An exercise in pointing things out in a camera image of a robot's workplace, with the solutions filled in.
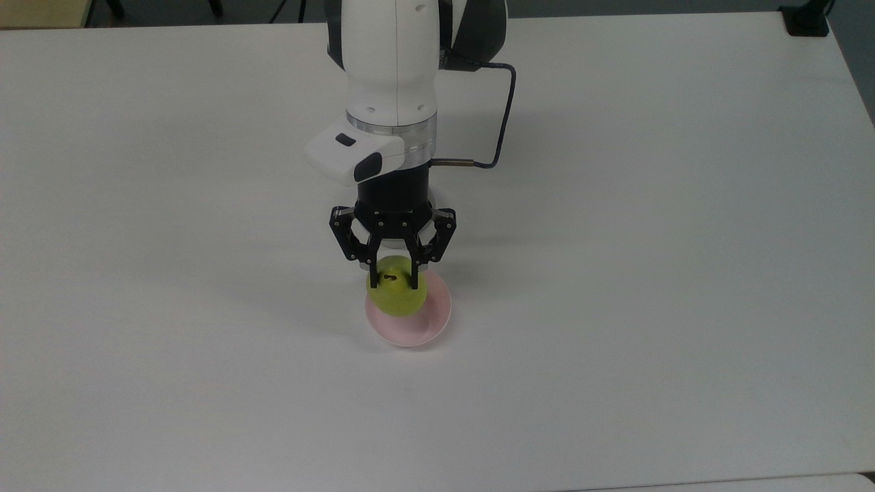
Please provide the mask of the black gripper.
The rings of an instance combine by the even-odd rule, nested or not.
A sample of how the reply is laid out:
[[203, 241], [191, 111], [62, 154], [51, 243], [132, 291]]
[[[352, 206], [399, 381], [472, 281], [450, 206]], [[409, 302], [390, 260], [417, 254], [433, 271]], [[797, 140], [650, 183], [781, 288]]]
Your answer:
[[[354, 219], [370, 234], [378, 236], [369, 237], [368, 243], [360, 241], [353, 233]], [[428, 243], [423, 243], [420, 231], [429, 221], [435, 232]], [[377, 252], [381, 238], [403, 238], [403, 231], [407, 230], [412, 289], [418, 290], [421, 271], [431, 262], [439, 262], [446, 253], [457, 229], [457, 213], [452, 208], [432, 208], [426, 164], [362, 182], [354, 209], [335, 206], [329, 226], [344, 257], [359, 262], [368, 271], [370, 288], [378, 287], [380, 280]]]

